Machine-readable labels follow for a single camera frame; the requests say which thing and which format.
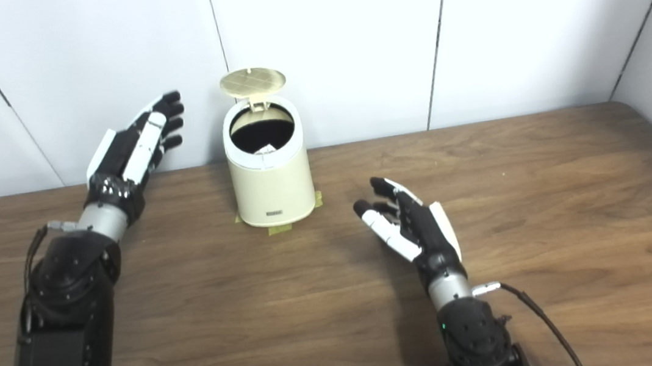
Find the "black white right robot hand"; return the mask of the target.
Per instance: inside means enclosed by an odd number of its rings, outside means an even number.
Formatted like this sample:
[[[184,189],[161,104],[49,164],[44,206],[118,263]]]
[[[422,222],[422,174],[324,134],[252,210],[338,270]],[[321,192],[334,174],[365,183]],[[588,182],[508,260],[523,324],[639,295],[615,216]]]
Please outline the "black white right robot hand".
[[[359,199],[352,207],[355,214],[383,243],[416,267],[425,289],[440,278],[468,276],[457,236],[440,203],[425,204],[392,179],[372,177],[369,184],[384,201]]]

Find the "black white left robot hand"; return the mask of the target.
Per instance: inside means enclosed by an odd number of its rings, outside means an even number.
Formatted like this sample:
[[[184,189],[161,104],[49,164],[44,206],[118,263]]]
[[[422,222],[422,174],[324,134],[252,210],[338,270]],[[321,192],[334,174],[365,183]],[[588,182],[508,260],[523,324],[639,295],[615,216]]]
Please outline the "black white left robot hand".
[[[179,91],[164,93],[142,109],[130,125],[109,129],[87,168],[84,206],[110,206],[122,212],[128,226],[142,215],[143,193],[151,172],[166,153],[181,146],[184,126]]]

